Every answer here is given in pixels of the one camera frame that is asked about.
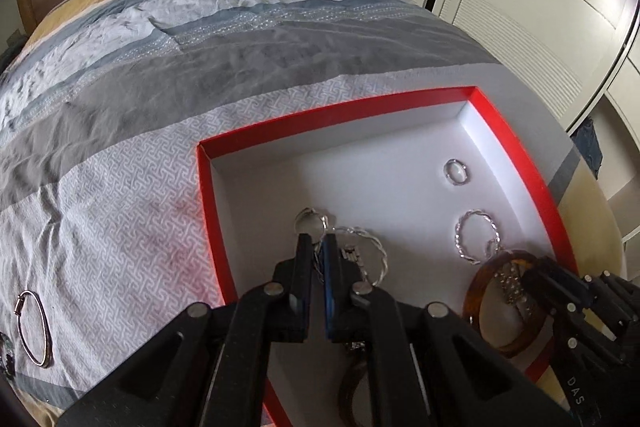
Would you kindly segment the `silver keychain charm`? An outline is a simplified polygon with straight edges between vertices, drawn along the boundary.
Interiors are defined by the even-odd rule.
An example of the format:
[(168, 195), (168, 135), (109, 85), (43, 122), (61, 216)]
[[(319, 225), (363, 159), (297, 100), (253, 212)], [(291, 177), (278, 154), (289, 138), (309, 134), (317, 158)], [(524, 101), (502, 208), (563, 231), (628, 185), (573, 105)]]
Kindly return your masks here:
[(294, 231), (297, 235), (299, 235), (300, 233), (308, 233), (312, 238), (312, 243), (314, 243), (314, 269), (312, 270), (312, 277), (320, 285), (320, 311), (322, 312), (324, 335), (326, 335), (326, 318), (324, 317), (324, 280), (321, 246), (322, 239), (326, 234), (333, 233), (336, 235), (338, 246), (340, 246), (342, 254), (346, 259), (345, 268), (347, 269), (347, 288), (349, 290), (348, 340), (346, 341), (346, 343), (336, 344), (345, 346), (349, 350), (358, 349), (362, 345), (362, 334), (360, 332), (360, 324), (357, 317), (357, 312), (355, 310), (355, 303), (352, 301), (352, 297), (355, 296), (352, 286), (354, 286), (356, 283), (362, 282), (363, 277), (360, 270), (360, 265), (358, 265), (355, 251), (353, 249), (349, 249), (348, 245), (342, 245), (340, 243), (340, 239), (343, 235), (346, 234), (346, 231), (340, 228), (332, 227), (332, 225), (330, 225), (329, 217), (312, 207), (306, 207), (303, 210), (300, 210), (299, 213), (297, 213), (296, 217), (294, 218)]

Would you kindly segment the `amber resin bangle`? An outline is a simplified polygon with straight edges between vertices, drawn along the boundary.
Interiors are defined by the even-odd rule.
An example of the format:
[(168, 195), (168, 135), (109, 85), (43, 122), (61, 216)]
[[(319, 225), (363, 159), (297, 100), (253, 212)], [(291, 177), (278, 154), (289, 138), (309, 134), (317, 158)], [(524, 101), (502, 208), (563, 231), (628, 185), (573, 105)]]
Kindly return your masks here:
[(524, 273), (538, 265), (539, 258), (527, 251), (501, 251), (482, 264), (465, 294), (463, 318), (480, 337), (485, 338), (480, 325), (480, 311), (489, 285), (493, 281), (500, 283), (504, 301), (518, 311), (523, 323), (521, 332), (510, 343), (495, 347), (507, 359), (513, 359), (528, 349), (547, 321), (547, 313), (524, 291), (522, 284)]

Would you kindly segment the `dark brown bangle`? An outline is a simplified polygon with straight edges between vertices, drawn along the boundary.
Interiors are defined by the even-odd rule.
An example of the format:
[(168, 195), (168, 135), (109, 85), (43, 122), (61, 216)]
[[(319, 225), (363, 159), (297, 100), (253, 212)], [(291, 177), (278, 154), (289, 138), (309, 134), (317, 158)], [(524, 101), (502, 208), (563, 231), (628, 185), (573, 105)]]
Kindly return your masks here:
[(367, 377), (366, 354), (362, 350), (352, 352), (336, 397), (338, 416), (344, 426), (363, 427), (363, 423), (356, 418), (354, 400), (357, 388)]

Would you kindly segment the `red jewelry box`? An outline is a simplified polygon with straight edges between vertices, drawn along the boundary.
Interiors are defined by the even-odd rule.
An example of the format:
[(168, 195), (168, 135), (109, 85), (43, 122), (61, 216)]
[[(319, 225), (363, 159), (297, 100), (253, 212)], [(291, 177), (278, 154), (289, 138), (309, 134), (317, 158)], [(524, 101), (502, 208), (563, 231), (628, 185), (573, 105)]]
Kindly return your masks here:
[(222, 298), (267, 280), (312, 207), (354, 237), (371, 277), (409, 305), (461, 312), (491, 237), (576, 260), (552, 194), (477, 87), (372, 96), (211, 136), (196, 148)]

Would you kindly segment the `striped duvet bed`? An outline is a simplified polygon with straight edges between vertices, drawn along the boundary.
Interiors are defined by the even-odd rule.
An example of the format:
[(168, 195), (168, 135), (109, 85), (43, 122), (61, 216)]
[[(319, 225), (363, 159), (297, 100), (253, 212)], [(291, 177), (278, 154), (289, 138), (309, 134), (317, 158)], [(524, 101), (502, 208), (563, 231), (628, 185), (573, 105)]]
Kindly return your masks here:
[(52, 426), (185, 305), (220, 303), (198, 200), (208, 136), (378, 94), (475, 84), (527, 148), (578, 269), (622, 272), (600, 186), (544, 102), (410, 0), (66, 0), (1, 76), (1, 341), (23, 289), (53, 362), (10, 387)]

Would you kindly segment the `thin silver bangle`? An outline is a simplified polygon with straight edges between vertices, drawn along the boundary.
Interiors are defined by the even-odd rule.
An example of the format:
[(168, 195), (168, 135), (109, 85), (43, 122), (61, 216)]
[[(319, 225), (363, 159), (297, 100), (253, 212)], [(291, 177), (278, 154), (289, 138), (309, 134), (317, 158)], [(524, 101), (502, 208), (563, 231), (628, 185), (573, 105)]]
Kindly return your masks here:
[(38, 369), (48, 369), (52, 363), (52, 338), (46, 309), (39, 295), (23, 289), (16, 297), (14, 315), (18, 339), (27, 360)]

